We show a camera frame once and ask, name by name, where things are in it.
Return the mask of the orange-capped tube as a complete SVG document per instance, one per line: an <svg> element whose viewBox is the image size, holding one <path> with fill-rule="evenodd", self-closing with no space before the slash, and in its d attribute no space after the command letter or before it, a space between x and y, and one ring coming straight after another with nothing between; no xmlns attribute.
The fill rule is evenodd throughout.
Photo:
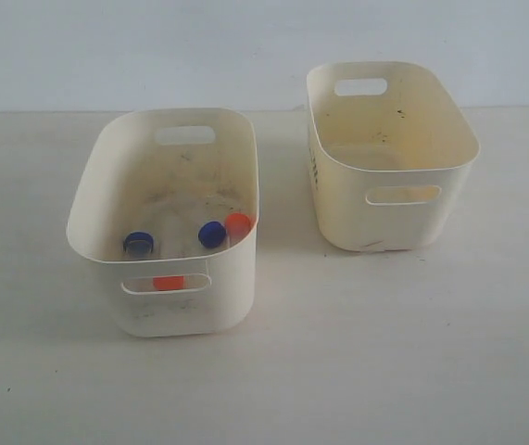
<svg viewBox="0 0 529 445"><path fill-rule="evenodd" d="M249 216L242 212L229 214L224 220L224 227L231 245L243 240L251 231L252 222Z"/></svg>

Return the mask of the blue-capped tube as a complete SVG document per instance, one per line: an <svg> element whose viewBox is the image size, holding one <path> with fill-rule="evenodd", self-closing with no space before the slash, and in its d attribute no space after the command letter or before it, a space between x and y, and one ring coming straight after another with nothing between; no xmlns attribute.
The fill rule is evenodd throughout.
<svg viewBox="0 0 529 445"><path fill-rule="evenodd" d="M226 239L227 231L218 221L206 222L197 234L200 244L207 249L218 248Z"/></svg>

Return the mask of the cream plastic bin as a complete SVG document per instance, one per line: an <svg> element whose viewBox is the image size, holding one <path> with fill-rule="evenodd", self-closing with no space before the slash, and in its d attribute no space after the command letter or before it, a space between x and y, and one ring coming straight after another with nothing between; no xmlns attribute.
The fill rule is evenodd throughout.
<svg viewBox="0 0 529 445"><path fill-rule="evenodd" d="M444 85L428 69L396 61L321 65L306 85L321 234L360 252L433 243L480 153Z"/></svg>
<svg viewBox="0 0 529 445"><path fill-rule="evenodd" d="M207 222L250 217L239 243L204 248ZM209 334L231 328L255 297L259 216L257 142L251 121L226 108L129 113L98 135L78 184L66 236L94 295L136 337ZM122 241L145 231L150 258L129 259ZM152 278L182 275L184 289L156 291Z"/></svg>

